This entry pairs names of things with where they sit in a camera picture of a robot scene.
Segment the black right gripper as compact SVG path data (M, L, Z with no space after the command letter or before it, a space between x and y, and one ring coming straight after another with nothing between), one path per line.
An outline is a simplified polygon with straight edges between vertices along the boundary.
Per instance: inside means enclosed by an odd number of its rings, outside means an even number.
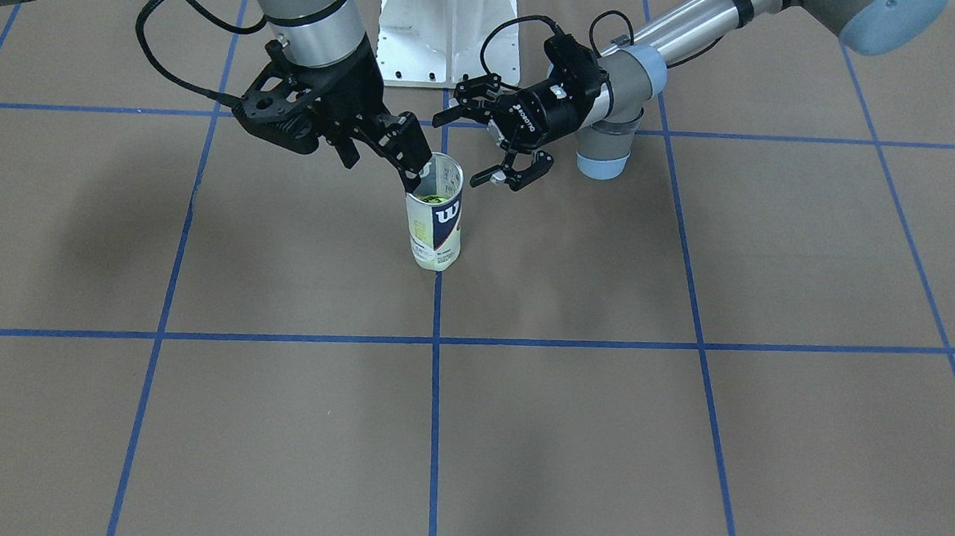
M315 69L289 60L277 40L265 51L269 62L233 108L246 133L303 155L325 140L345 168L359 161L360 140L396 168L404 193L418 189L432 149L414 113L388 115L368 38L339 62Z

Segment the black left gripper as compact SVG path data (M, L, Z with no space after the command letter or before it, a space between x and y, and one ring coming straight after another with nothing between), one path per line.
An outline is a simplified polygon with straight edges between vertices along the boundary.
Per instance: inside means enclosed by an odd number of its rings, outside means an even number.
M541 148L600 121L613 108L608 77L604 77L595 97L580 85L565 84L555 76L520 91L501 95L501 90L502 78L498 73L459 82L456 103L436 113L430 121L434 128L460 118L481 123L489 127L496 145L507 150L501 164L472 175L468 182L471 188L496 183L505 184L512 192L520 191L545 176L554 165L554 157ZM531 164L523 170L514 170L517 153L533 153Z

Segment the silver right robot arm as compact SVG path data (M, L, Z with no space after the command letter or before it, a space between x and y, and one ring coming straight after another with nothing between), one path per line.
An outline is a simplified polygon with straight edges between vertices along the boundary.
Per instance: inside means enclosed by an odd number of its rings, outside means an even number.
M0 0L0 6L39 0ZM251 136L310 155L325 143L344 167L360 146L396 168L407 193L417 189L432 153L418 117L385 106L384 79L356 0L183 0L207 23L235 35L265 33L268 63L240 95L184 80L153 53L148 21L170 0L148 0L135 38L156 73L229 109Z

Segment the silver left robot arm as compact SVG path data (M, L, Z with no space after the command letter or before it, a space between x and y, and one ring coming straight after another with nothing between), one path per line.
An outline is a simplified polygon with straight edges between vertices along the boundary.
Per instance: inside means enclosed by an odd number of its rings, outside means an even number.
M606 48L578 42L544 15L549 68L524 87L485 71L457 84L450 106L433 117L439 128L470 120L487 127L502 161L472 175L471 186L526 188L549 172L548 146L574 136L576 165L590 179L620 175L628 165L646 103L663 94L676 67L708 53L730 33L761 17L797 7L845 48L861 56L896 51L940 17L946 0L686 0Z

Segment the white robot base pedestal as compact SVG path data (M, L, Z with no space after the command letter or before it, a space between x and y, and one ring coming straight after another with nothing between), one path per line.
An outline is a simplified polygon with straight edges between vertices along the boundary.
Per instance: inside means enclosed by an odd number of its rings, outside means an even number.
M517 15L517 0L380 0L376 56L385 85L452 89L484 74L484 63L516 85L518 31L481 48L490 31Z

